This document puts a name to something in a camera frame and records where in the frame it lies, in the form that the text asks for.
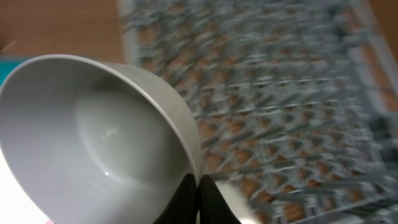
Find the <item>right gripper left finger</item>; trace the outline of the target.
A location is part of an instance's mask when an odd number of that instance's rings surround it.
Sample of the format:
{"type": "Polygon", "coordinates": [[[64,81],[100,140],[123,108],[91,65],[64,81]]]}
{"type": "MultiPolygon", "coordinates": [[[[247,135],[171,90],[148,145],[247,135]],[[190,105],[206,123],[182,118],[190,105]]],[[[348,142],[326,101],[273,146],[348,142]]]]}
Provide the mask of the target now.
{"type": "Polygon", "coordinates": [[[197,217],[197,185],[193,174],[186,174],[170,202],[154,224],[194,224],[197,217]]]}

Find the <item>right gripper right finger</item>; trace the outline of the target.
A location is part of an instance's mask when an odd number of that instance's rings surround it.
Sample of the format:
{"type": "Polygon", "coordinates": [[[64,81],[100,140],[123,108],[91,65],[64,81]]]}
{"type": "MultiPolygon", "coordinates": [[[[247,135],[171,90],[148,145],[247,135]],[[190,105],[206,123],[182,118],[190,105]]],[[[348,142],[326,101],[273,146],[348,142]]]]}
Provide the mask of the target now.
{"type": "Polygon", "coordinates": [[[241,224],[210,175],[203,175],[198,187],[200,224],[241,224]]]}

